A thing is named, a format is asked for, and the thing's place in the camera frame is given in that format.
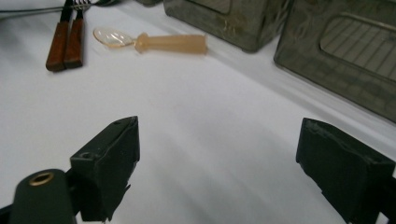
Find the brown handle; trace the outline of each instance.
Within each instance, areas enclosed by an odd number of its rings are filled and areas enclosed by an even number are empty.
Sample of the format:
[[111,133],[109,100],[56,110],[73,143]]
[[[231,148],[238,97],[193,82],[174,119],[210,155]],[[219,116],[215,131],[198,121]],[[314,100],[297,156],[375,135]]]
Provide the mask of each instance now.
[[205,54],[207,52],[204,35],[164,35],[141,34],[134,45],[142,53],[147,49],[171,50],[184,53]]
[[64,65],[66,68],[76,68],[82,66],[84,42],[84,20],[76,19],[73,21],[70,31],[69,42],[64,55]]
[[46,62],[46,67],[51,72],[58,72],[64,70],[64,51],[66,49],[67,31],[69,29],[69,22],[58,22],[55,29],[55,34],[52,38],[52,44],[49,49],[49,57]]

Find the spoon bowl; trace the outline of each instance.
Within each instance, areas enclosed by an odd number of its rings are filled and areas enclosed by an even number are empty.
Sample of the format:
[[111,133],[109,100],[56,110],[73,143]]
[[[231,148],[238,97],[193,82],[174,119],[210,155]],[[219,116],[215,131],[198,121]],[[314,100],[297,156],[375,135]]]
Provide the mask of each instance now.
[[100,43],[110,48],[121,48],[134,45],[135,39],[113,28],[99,27],[93,30],[93,36]]

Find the metal container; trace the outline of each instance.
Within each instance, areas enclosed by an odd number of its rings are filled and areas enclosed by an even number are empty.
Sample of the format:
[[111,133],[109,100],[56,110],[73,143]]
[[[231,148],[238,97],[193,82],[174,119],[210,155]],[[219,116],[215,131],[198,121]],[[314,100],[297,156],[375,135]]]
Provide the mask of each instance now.
[[282,30],[290,0],[164,0],[165,13],[255,52]]
[[275,62],[396,122],[396,3],[295,0]]

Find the white backdrop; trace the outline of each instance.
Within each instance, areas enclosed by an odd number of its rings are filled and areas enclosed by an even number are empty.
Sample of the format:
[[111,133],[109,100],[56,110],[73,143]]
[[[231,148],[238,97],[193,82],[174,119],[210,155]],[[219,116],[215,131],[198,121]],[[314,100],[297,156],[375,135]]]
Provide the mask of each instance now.
[[396,125],[277,68],[278,38],[255,54],[212,35],[206,56],[107,49],[94,27],[205,34],[162,4],[123,1],[86,12],[84,66],[52,74],[45,61],[60,13],[0,16],[1,207],[26,176],[66,171],[107,124],[130,116],[139,117],[141,161],[112,223],[344,223],[295,162],[303,118],[396,159]]

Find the translucent spoon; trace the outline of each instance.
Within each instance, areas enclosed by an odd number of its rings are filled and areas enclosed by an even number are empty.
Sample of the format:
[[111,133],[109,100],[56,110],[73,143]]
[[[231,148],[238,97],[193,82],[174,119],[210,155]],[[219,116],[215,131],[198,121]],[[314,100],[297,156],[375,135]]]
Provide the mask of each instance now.
[[121,48],[133,45],[142,53],[147,49],[170,50],[184,53],[205,54],[207,52],[204,35],[162,35],[148,36],[141,34],[134,39],[127,34],[112,28],[95,28],[93,35],[102,44],[110,48]]

